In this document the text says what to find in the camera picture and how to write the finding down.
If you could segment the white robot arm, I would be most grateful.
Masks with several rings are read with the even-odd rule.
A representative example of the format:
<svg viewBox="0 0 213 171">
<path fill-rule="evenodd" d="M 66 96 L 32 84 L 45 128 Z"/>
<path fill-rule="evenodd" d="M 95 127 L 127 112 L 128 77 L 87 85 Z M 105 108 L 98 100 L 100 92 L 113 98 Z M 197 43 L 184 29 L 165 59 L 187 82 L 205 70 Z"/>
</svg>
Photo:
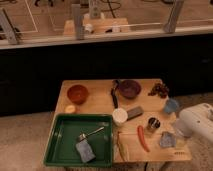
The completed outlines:
<svg viewBox="0 0 213 171">
<path fill-rule="evenodd" d="M 199 134 L 213 143 L 213 106 L 201 103 L 184 108 L 172 126 L 181 137 Z"/>
</svg>

